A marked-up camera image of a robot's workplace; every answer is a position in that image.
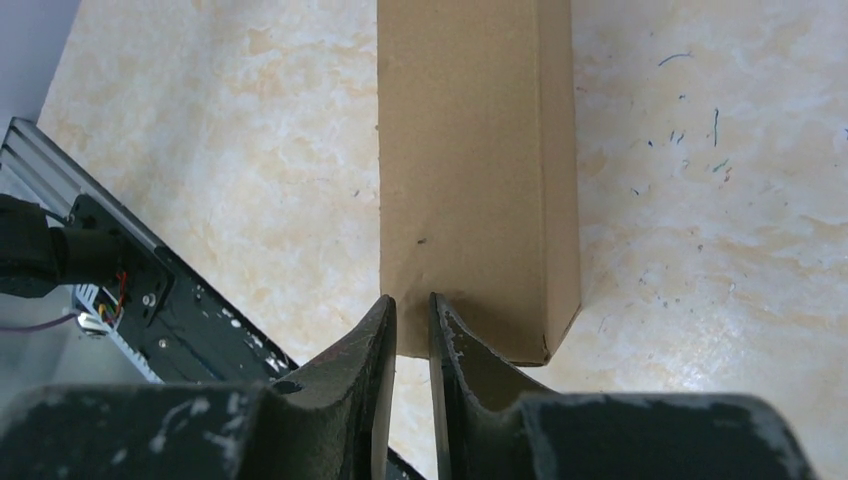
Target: green mark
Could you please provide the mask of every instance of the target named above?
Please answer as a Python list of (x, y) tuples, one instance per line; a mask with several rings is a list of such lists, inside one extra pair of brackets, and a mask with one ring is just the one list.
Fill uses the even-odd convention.
[(730, 159), (728, 158), (727, 160), (721, 162), (721, 165), (719, 165), (719, 166), (717, 166), (716, 168), (713, 169), (713, 173), (718, 173), (718, 171), (721, 170), (722, 168), (724, 168), (725, 165), (727, 165), (727, 162), (729, 162), (729, 161), (730, 161)]

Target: cardboard box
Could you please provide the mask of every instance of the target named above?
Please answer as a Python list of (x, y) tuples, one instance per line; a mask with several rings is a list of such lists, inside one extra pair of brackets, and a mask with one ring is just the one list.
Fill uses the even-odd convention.
[(381, 266), (398, 350), (427, 299), (519, 364), (580, 303), (568, 0), (378, 0)]

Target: hole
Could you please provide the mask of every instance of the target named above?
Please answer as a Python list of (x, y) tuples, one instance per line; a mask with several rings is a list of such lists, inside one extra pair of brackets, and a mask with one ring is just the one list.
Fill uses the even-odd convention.
[(274, 384), (274, 390), (277, 393), (286, 395), (289, 393), (296, 393), (303, 390), (303, 385), (296, 382), (290, 382), (288, 380), (280, 380), (279, 382)]

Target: box side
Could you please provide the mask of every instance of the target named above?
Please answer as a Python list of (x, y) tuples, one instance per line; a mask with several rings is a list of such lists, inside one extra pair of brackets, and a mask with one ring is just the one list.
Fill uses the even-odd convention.
[(580, 308), (570, 0), (539, 0), (546, 343), (559, 347)]
[(437, 291), (507, 358), (540, 360), (535, 1), (378, 1), (380, 283), (401, 355), (427, 355)]

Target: marble table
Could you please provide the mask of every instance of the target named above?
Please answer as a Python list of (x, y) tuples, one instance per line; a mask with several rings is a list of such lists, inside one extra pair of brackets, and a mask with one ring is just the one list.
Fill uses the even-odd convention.
[[(848, 477), (848, 4), (573, 0), (565, 391), (734, 391)], [(379, 294), (374, 0), (83, 0), (39, 126), (288, 353)], [(426, 363), (392, 445), (435, 478)]]

